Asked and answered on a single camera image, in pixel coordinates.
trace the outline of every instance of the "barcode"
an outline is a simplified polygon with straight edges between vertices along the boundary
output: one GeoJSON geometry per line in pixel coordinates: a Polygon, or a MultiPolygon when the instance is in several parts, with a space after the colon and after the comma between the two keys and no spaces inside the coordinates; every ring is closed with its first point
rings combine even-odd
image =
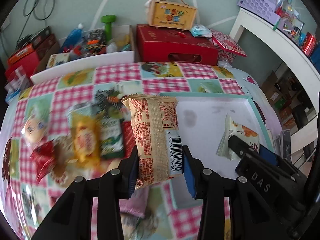
{"type": "Polygon", "coordinates": [[[182,171],[182,144],[180,136],[170,136],[172,151],[170,151],[171,170],[182,171]]]}

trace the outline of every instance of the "yellow snack packet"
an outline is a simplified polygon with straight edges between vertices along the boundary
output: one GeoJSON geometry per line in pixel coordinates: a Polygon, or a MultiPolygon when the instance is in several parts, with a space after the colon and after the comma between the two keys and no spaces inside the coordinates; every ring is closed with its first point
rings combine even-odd
{"type": "Polygon", "coordinates": [[[182,145],[175,110],[177,99],[134,94],[121,101],[131,112],[131,126],[140,158],[139,178],[143,186],[182,174],[182,145]]]}
{"type": "Polygon", "coordinates": [[[78,165],[96,166],[100,161],[98,121],[91,116],[73,112],[71,126],[75,159],[78,165]]]}

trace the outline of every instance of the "power outlet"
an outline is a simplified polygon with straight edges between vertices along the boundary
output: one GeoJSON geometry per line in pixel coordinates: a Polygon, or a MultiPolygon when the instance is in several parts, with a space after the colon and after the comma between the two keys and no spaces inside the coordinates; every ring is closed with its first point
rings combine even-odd
{"type": "Polygon", "coordinates": [[[9,26],[9,24],[10,24],[10,14],[4,20],[4,22],[3,22],[2,26],[1,26],[1,31],[3,32],[4,29],[9,26]]]}

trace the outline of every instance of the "white shelf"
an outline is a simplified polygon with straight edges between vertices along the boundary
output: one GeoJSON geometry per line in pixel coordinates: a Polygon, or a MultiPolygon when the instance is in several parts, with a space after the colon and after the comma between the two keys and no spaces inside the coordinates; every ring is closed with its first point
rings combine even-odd
{"type": "MultiPolygon", "coordinates": [[[[259,16],[240,8],[230,36],[236,41],[244,29],[249,30],[267,44],[291,69],[308,94],[315,110],[319,113],[320,75],[307,56],[285,34],[259,16]]],[[[316,119],[294,133],[291,137],[292,153],[317,138],[316,119]]]]}

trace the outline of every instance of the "bread package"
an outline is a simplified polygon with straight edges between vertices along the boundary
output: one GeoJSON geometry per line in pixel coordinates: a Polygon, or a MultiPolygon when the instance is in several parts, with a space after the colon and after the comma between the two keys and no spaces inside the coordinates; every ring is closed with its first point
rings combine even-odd
{"type": "Polygon", "coordinates": [[[182,145],[175,110],[177,99],[133,94],[121,101],[131,112],[142,185],[182,174],[182,145]]]}

